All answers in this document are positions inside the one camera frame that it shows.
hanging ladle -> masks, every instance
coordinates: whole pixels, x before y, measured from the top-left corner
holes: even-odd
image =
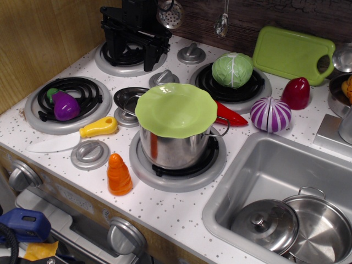
[[[219,37],[226,37],[227,31],[229,29],[229,2],[230,0],[225,0],[224,13],[218,17],[214,25],[214,33]]]

toy cabbage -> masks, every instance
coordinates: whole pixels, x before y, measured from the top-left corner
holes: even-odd
[[[239,88],[251,78],[252,59],[242,53],[221,55],[212,66],[212,75],[216,82],[225,87]]]

yellow knife handle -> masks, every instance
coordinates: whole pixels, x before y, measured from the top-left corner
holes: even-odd
[[[98,121],[86,125],[79,130],[82,138],[90,138],[97,135],[114,133],[117,129],[117,121],[113,117],[103,117]]]

red chili pepper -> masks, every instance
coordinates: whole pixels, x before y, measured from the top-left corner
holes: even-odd
[[[215,103],[218,105],[217,115],[219,117],[228,119],[230,121],[230,125],[242,126],[248,124],[248,121],[244,119],[241,115],[237,114],[235,111],[232,111],[231,109],[227,108],[226,106],[217,101],[215,101]],[[220,118],[217,118],[215,122],[227,125],[227,121]]]

oven door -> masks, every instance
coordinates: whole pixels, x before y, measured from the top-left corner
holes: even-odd
[[[137,257],[132,253],[118,255],[112,250],[107,252],[72,230],[73,218],[71,215],[28,190],[19,194],[15,204],[20,208],[42,212],[48,218],[51,223],[51,238],[60,242],[58,252],[62,255],[84,261],[85,264],[150,263],[150,258],[146,257],[146,254]]]

